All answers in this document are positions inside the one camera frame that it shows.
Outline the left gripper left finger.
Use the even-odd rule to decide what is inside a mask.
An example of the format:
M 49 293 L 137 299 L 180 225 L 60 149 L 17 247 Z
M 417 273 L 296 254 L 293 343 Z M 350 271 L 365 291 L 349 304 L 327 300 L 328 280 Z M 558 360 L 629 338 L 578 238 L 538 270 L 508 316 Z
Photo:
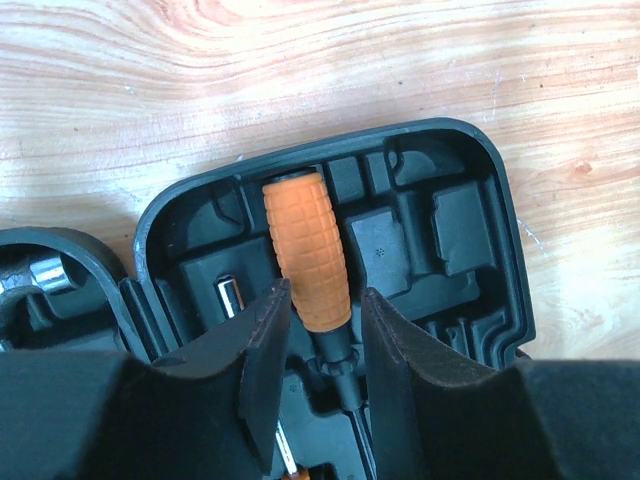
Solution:
M 271 471 L 277 412 L 251 400 L 249 357 L 268 357 L 280 395 L 291 286 L 146 364 L 106 351 L 1 357 L 5 479 L 259 479 Z

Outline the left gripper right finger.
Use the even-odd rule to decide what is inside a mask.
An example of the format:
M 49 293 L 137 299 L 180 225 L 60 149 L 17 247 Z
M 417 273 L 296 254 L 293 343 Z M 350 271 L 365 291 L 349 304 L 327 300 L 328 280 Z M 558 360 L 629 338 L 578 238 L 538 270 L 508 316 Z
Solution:
M 362 297 L 382 479 L 635 479 L 639 365 L 521 360 L 495 370 Z

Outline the black handled screwdriver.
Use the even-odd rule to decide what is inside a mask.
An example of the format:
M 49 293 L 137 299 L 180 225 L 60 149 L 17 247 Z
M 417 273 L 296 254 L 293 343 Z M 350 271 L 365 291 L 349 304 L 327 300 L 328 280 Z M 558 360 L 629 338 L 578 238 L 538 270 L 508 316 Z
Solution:
M 240 293 L 236 278 L 233 275 L 225 274 L 215 281 L 215 289 L 223 308 L 224 315 L 227 319 L 231 319 L 241 313 L 244 308 L 244 300 Z M 256 404 L 254 410 L 259 407 L 269 409 L 270 412 L 276 411 L 276 422 L 273 428 L 275 446 L 281 457 L 285 472 L 282 479 L 310 479 L 311 474 L 306 468 L 300 467 L 294 458 L 294 454 L 287 438 L 279 408 L 275 407 L 275 401 L 268 399 L 267 395 L 280 395 L 277 386 L 275 374 L 271 371 L 271 365 L 268 363 L 269 358 L 260 356 L 259 351 L 255 351 L 249 357 L 252 370 L 245 375 L 244 383 L 247 387 L 251 386 L 255 392 L 252 393 L 251 400 Z

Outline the black plastic tool case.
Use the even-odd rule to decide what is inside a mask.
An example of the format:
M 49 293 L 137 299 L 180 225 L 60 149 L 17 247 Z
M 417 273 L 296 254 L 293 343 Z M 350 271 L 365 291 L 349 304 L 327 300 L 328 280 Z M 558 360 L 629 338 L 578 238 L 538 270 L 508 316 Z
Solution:
M 4 230 L 1 267 L 57 251 L 76 286 L 22 298 L 11 325 L 14 348 L 1 357 L 106 351 L 151 364 L 230 320 L 215 289 L 219 277 L 236 278 L 245 308 L 275 281 L 290 283 L 274 252 L 263 187 L 299 172 L 322 175 L 339 228 L 372 451 L 366 290 L 377 290 L 409 322 L 492 369 L 511 365 L 534 338 L 503 161 L 478 128 L 435 118 L 274 152 L 174 184 L 139 220 L 133 275 L 81 231 Z M 368 479 L 350 417 L 292 297 L 279 411 L 296 462 L 313 478 Z

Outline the orange handled screwdriver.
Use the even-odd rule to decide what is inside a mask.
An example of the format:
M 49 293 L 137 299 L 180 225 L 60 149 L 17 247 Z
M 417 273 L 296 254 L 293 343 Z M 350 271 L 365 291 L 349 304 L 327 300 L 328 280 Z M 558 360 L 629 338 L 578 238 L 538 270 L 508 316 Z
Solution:
M 305 329 L 350 417 L 365 476 L 377 477 L 370 429 L 356 375 L 358 354 L 350 338 L 348 274 L 339 228 L 326 184 L 317 172 L 274 178 L 263 187 L 269 233 L 282 276 Z

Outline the claw hammer black grip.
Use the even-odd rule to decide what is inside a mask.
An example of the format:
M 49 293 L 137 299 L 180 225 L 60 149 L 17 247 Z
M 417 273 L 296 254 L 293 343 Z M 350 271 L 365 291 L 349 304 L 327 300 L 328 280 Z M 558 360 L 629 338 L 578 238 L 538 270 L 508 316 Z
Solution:
M 76 286 L 60 252 L 28 255 L 1 267 L 1 352 L 14 348 L 11 340 L 18 302 L 32 294 L 57 294 Z

